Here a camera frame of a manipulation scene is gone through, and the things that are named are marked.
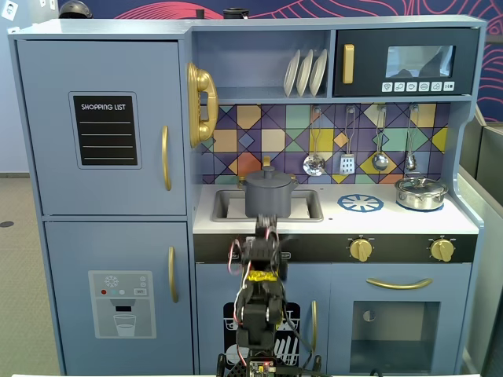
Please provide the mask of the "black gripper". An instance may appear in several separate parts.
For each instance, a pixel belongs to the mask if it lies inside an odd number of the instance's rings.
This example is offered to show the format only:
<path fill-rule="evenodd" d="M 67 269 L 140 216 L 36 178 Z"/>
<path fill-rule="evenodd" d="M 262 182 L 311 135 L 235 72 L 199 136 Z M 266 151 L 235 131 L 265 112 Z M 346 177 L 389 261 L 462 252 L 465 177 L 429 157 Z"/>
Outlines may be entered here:
<path fill-rule="evenodd" d="M 246 269 L 272 273 L 279 278 L 288 275 L 288 263 L 281 254 L 277 235 L 277 216 L 259 214 L 255 223 L 255 236 L 249 236 L 240 247 L 240 263 Z"/>

